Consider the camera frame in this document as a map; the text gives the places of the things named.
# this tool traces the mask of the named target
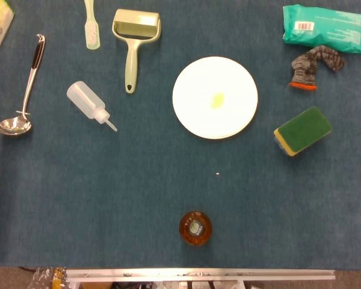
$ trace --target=green sponge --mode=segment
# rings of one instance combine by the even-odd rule
[[[318,107],[310,107],[274,131],[275,139],[293,157],[332,131]]]

